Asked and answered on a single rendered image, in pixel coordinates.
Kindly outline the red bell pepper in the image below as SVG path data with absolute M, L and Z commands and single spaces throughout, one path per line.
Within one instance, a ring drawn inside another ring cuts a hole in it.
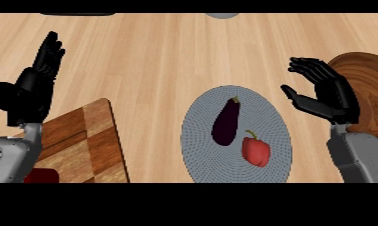
M 249 136 L 242 139 L 242 157 L 251 165 L 262 168 L 268 164 L 270 146 L 251 130 L 246 133 Z

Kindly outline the grey round object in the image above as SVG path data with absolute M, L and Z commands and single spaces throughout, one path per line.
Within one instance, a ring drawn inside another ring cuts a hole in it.
M 239 13 L 205 13 L 205 14 L 215 19 L 230 19 L 239 15 Z

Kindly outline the wooden checkered cutting board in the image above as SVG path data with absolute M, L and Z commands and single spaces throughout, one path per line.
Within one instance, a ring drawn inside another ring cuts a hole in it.
M 60 183 L 128 183 L 110 102 L 100 98 L 42 124 L 35 168 L 54 169 Z

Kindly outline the dark red object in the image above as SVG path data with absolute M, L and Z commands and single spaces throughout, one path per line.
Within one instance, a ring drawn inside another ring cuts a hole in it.
M 59 174 L 54 169 L 33 168 L 23 178 L 25 183 L 57 183 Z

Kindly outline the brown wooden bowl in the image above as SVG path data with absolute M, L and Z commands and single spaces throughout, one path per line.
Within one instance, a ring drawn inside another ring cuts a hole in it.
M 378 55 L 348 52 L 329 62 L 332 69 L 345 77 L 360 106 L 358 123 L 348 132 L 364 132 L 378 137 Z

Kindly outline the dark purple eggplant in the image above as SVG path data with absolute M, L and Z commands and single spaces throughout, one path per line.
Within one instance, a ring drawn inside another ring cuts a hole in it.
M 215 143 L 228 146 L 236 137 L 240 102 L 237 97 L 231 97 L 215 118 L 211 136 Z

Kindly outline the grey round placemat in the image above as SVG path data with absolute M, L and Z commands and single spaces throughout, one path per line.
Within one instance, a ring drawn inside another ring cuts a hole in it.
M 212 124 L 230 98 L 240 101 L 236 136 L 228 146 L 215 143 Z M 270 147 L 268 162 L 253 166 L 242 157 L 248 130 Z M 292 164 L 290 137 L 268 100 L 242 86 L 218 86 L 193 101 L 181 124 L 183 161 L 194 183 L 283 183 Z

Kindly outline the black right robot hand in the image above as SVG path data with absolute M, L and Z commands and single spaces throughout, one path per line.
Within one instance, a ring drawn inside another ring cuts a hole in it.
M 315 58 L 289 58 L 287 71 L 298 73 L 314 85 L 315 97 L 299 95 L 287 86 L 280 89 L 293 107 L 326 119 L 332 124 L 357 124 L 360 106 L 345 77 Z

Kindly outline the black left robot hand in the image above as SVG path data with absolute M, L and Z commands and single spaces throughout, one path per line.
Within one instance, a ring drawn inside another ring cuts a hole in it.
M 50 31 L 39 45 L 33 63 L 22 70 L 16 82 L 0 82 L 0 110 L 7 112 L 8 127 L 44 121 L 63 55 L 57 33 Z

